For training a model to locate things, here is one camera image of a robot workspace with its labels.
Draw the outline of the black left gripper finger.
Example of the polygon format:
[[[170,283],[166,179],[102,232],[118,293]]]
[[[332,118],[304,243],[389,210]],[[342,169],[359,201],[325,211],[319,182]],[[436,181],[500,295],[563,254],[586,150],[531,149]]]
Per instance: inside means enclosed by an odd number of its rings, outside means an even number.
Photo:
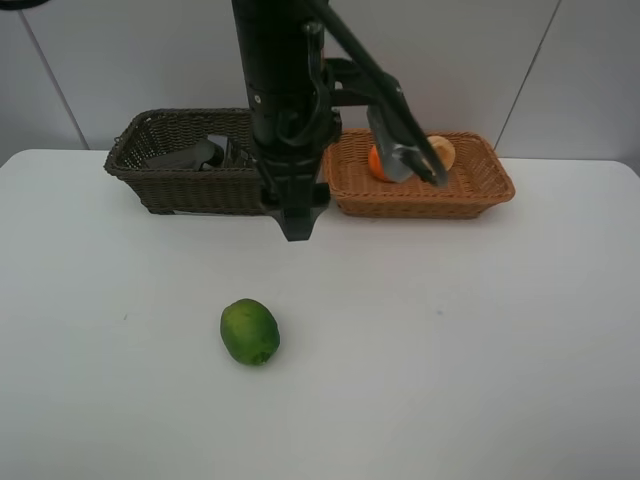
[[[325,211],[325,184],[309,179],[282,179],[275,185],[272,217],[289,242],[309,240]]]

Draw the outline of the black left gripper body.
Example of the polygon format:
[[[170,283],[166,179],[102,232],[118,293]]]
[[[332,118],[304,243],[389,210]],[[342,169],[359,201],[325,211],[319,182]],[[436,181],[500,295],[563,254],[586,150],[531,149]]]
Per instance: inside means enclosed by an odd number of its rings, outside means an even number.
[[[325,209],[329,187],[318,180],[325,150],[342,133],[335,87],[277,93],[247,86],[251,147],[266,210]]]

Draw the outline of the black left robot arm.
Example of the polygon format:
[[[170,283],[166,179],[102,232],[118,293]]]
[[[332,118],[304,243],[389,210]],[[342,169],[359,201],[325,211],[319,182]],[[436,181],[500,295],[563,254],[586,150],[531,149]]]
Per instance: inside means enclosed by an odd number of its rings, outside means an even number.
[[[300,1],[232,7],[262,206],[288,241],[306,241],[330,201],[321,161],[342,131],[324,72],[324,27]]]

